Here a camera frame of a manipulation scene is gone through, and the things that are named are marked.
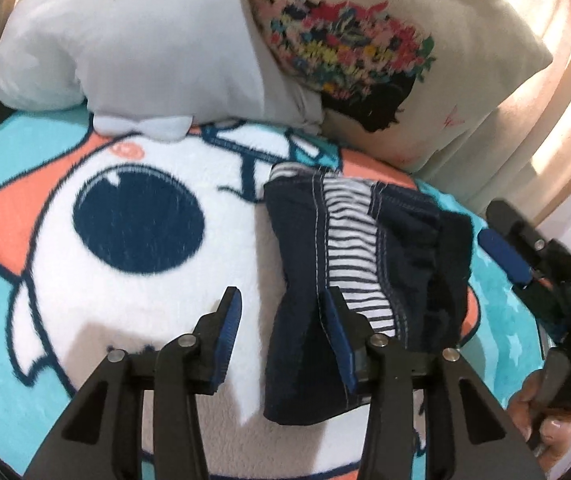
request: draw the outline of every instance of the metal screw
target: metal screw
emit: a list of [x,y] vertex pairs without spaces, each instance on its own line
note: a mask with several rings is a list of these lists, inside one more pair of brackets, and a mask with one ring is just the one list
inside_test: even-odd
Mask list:
[[454,348],[446,348],[445,350],[443,350],[443,353],[441,355],[443,355],[443,358],[446,361],[450,361],[451,363],[457,362],[459,360],[459,357],[461,357],[459,351]]
[[111,363],[118,363],[123,361],[123,358],[126,356],[126,353],[123,350],[111,350],[108,352],[108,361]]
[[389,341],[390,340],[388,339],[388,336],[386,334],[374,334],[370,338],[370,344],[372,346],[378,346],[380,348],[388,346]]
[[195,344],[197,344],[197,338],[192,334],[184,334],[179,337],[179,346],[181,346],[181,348],[190,348]]

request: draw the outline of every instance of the dark blue fabric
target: dark blue fabric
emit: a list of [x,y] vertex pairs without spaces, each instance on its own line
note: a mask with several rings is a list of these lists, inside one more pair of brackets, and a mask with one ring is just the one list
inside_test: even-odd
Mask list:
[[419,346],[421,351],[438,352],[460,342],[461,326],[468,312],[472,239],[469,216],[441,211],[437,272],[432,275],[427,287],[427,309]]
[[264,415],[288,426],[315,424],[347,408],[345,388],[319,312],[326,269],[325,258],[317,259],[317,252],[325,253],[326,215],[324,209],[317,214],[322,204],[313,197],[322,195],[318,173],[277,179],[264,187],[287,285],[268,349]]
[[[277,178],[264,187],[287,285],[275,317],[266,364],[264,415],[278,424],[315,424],[352,410],[359,402],[341,380],[321,323],[320,305],[328,287],[324,246],[328,214],[321,179],[322,173]],[[435,324],[431,319],[426,325],[429,310],[454,308],[455,302],[429,294],[429,284],[438,272],[439,262],[442,265],[447,262],[449,244],[467,245],[452,253],[459,259],[453,267],[457,272],[443,278],[441,283],[445,285],[440,289],[443,294],[450,294],[451,288],[456,290],[456,303],[465,311],[467,297],[461,299],[460,293],[462,290],[467,293],[467,288],[461,288],[461,275],[469,277],[472,244],[469,219],[469,236],[459,237],[456,229],[444,231],[458,238],[441,244],[438,257],[443,218],[451,224],[454,217],[461,221],[459,215],[444,216],[430,197],[418,191],[383,184],[374,187],[371,211],[376,212],[373,218],[379,231],[379,282],[401,320],[400,339],[407,348],[421,351],[424,341],[429,340],[424,335],[427,330],[428,335],[437,334],[437,344],[441,344],[460,329],[460,323],[449,332],[442,325],[463,318],[460,312],[447,312],[440,322]]]

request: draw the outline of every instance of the teal blanket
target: teal blanket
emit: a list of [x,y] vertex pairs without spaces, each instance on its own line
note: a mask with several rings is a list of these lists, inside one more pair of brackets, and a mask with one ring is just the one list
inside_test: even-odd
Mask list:
[[[262,184],[276,162],[340,171],[351,156],[303,133],[258,124],[195,128],[179,143],[156,144],[140,136],[101,139],[88,131],[84,108],[17,113],[5,121],[0,458],[23,472],[106,350],[158,348],[191,331],[225,286],[236,285],[244,318],[229,380],[213,399],[199,400],[211,472],[221,478],[353,477],[367,407],[312,428],[281,428],[261,416],[265,346],[284,290]],[[476,233],[485,227],[453,197],[418,186],[441,208],[469,214]],[[128,210],[129,198],[143,200],[142,190],[152,188],[164,198],[158,210],[144,207],[145,200]],[[120,216],[117,210],[128,211]],[[129,233],[140,243],[123,253],[120,239],[139,228],[125,221],[141,215],[155,215],[154,238]],[[150,249],[150,240],[167,241]],[[462,351],[505,406],[541,367],[536,325],[502,270],[476,245],[470,286],[481,322]],[[144,446],[152,451],[149,435]],[[418,456],[414,478],[423,478],[424,468]],[[144,473],[151,478],[149,463]]]

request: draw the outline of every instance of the striped fabric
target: striped fabric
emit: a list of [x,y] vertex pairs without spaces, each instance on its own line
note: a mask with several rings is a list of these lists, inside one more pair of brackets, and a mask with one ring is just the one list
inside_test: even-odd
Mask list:
[[293,176],[301,174],[314,173],[314,168],[309,168],[304,166],[299,162],[281,162],[280,164],[275,164],[270,171],[270,180],[285,177],[292,178]]
[[377,276],[377,225],[369,215],[373,184],[331,173],[323,177],[328,285],[338,286],[347,306],[366,316],[375,332],[394,337],[394,314]]

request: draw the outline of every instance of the blue gripper pad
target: blue gripper pad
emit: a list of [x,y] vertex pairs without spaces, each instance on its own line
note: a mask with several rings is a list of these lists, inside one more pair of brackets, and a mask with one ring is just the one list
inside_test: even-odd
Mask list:
[[230,304],[227,307],[226,316],[221,326],[221,332],[214,346],[214,372],[211,385],[216,390],[226,380],[234,341],[237,338],[239,323],[242,320],[242,294],[235,289]]
[[325,330],[328,335],[330,346],[337,359],[341,380],[347,390],[354,394],[357,390],[357,375],[355,370],[355,354],[350,344],[348,334],[345,331],[344,319],[342,319],[340,306],[337,306],[329,289],[325,291],[323,302],[325,314]]
[[532,281],[530,265],[494,229],[483,229],[477,240],[480,247],[504,270],[514,285],[526,286]]

